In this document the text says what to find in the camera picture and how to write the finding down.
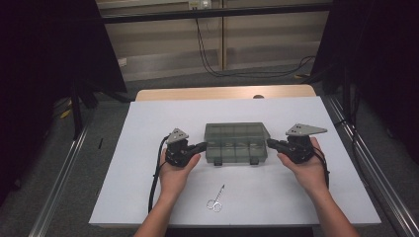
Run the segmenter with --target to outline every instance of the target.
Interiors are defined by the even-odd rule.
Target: transparent organizer box
[[[207,162],[259,165],[268,157],[266,139],[270,134],[261,122],[207,123]]]

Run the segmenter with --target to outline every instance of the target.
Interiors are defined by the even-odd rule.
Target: wall
[[[318,0],[224,0],[224,7],[259,7],[319,3]],[[188,10],[181,0],[97,0],[101,14]],[[212,1],[213,8],[221,8]],[[315,55],[328,12],[199,19],[209,64],[214,70],[299,63]],[[222,50],[224,25],[224,51]],[[106,25],[126,81],[204,72],[195,20]]]

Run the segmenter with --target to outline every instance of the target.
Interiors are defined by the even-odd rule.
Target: black controller
[[[189,161],[195,154],[206,150],[206,142],[188,146],[187,139],[179,140],[174,143],[167,144],[166,161],[172,166],[183,168],[188,165]]]
[[[306,162],[314,155],[314,148],[308,135],[288,136],[287,140],[278,141],[268,138],[267,144],[269,148],[276,149],[278,153],[286,154],[296,164]]]

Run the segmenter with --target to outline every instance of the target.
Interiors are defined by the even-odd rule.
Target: human hand
[[[161,186],[160,197],[176,200],[186,186],[188,175],[198,164],[200,158],[201,154],[196,154],[184,168],[175,167],[169,163],[164,164],[166,161],[166,149],[164,149],[160,155],[160,166],[164,164],[161,166],[159,173]]]
[[[310,140],[312,145],[320,150],[317,139],[315,137],[310,137]],[[314,149],[314,152],[322,156],[317,149]],[[295,164],[283,153],[279,153],[277,156],[283,162],[284,166],[293,171],[296,180],[307,192],[312,193],[313,191],[327,190],[323,165],[317,157],[311,157],[307,162]]]

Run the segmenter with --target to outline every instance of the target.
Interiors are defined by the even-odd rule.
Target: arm
[[[164,164],[165,154],[166,150],[163,150],[160,156],[160,165]],[[161,186],[160,197],[136,231],[134,237],[164,236],[173,206],[186,186],[189,173],[198,164],[200,158],[200,154],[195,155],[185,168],[174,167],[170,164],[164,164],[161,167],[159,174]]]
[[[311,138],[311,143],[320,149],[315,138]],[[280,153],[278,157],[284,166],[293,171],[299,184],[311,198],[325,236],[359,236],[327,189],[323,167],[316,157],[298,165],[293,163],[285,154]]]

